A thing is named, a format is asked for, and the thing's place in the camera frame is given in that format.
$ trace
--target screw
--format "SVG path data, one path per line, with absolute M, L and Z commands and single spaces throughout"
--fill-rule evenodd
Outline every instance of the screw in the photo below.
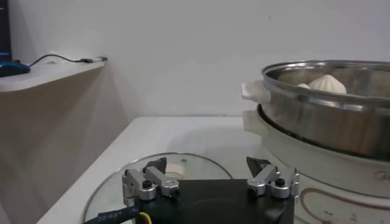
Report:
M 283 187 L 285 185 L 285 183 L 286 182 L 284 181 L 284 179 L 281 179 L 281 178 L 278 178 L 278 179 L 275 180 L 275 185 L 277 187 Z
M 150 189 L 152 187 L 152 182 L 149 181 L 149 180 L 144 180 L 142 182 L 142 188 L 145 188 L 145 189 Z

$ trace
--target blue mouse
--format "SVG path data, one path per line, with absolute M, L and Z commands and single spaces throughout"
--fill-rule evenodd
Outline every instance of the blue mouse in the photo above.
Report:
M 20 75 L 30 72 L 30 67 L 16 61 L 0 61 L 0 77 Z

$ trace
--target white shelf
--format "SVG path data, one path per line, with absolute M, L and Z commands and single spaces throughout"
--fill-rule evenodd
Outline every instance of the white shelf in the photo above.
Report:
M 0 93 L 28 89 L 103 66 L 104 62 L 37 64 L 28 74 L 0 78 Z

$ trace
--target table surface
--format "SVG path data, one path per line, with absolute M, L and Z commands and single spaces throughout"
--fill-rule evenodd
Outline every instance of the table surface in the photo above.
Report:
M 249 178 L 246 156 L 259 156 L 261 138 L 243 130 L 241 117 L 135 119 L 68 189 L 38 224 L 77 224 L 94 190 L 126 164 L 161 152 L 188 152 L 215 160 L 234 178 Z

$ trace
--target white cooker base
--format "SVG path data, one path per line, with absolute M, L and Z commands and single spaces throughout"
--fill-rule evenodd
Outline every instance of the white cooker base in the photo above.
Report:
M 278 167 L 285 165 L 270 151 L 264 159 Z M 390 223 L 390 200 L 360 195 L 300 176 L 300 200 L 296 204 L 295 223 Z

